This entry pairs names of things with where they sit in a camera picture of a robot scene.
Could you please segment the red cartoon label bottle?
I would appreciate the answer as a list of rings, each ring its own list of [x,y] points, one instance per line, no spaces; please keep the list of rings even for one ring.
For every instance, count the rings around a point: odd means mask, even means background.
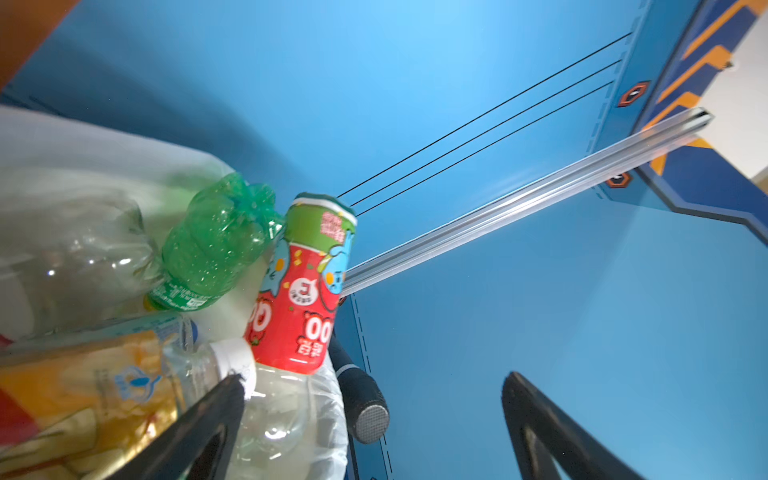
[[[354,211],[329,195],[301,193],[289,207],[245,334],[223,345],[245,399],[228,478],[265,478],[302,439],[356,228]]]

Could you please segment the red yellow label bottle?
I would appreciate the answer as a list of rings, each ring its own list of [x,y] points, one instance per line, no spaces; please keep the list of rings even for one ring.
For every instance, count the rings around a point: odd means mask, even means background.
[[[250,397],[248,343],[199,342],[177,313],[14,343],[1,354],[1,476],[104,479],[232,374]]]

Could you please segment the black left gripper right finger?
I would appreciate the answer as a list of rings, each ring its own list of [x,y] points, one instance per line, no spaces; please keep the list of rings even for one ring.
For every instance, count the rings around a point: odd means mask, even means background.
[[[506,377],[501,402],[523,479],[641,477],[520,373]]]

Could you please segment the dark green soda bottle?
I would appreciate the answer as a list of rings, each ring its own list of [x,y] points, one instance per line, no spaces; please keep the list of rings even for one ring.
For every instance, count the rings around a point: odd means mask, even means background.
[[[204,309],[231,291],[285,224],[276,194],[231,173],[199,191],[161,248],[164,280],[144,299],[151,311]]]

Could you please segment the clear cola bottle yellow cap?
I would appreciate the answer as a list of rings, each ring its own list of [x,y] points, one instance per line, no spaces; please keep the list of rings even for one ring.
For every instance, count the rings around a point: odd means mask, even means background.
[[[138,204],[118,192],[1,207],[1,344],[95,324],[164,278]]]

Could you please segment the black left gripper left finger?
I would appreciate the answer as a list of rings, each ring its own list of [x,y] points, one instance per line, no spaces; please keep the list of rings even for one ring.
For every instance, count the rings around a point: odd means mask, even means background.
[[[127,439],[106,479],[223,479],[245,407],[243,374],[166,371],[145,403],[131,400],[107,432]]]

